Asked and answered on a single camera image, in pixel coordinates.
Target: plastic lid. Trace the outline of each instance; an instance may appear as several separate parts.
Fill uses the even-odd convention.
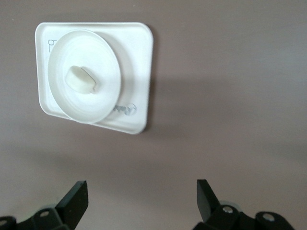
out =
[[[75,30],[54,45],[48,81],[55,101],[68,117],[81,123],[95,123],[113,110],[121,76],[108,43],[94,32]]]

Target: gray surface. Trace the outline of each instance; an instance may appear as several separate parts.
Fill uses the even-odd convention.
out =
[[[77,227],[189,230],[196,179],[246,214],[307,220],[307,3],[0,1],[0,216],[28,217],[80,179]],[[44,114],[41,22],[143,22],[155,46],[147,131],[133,136]]]

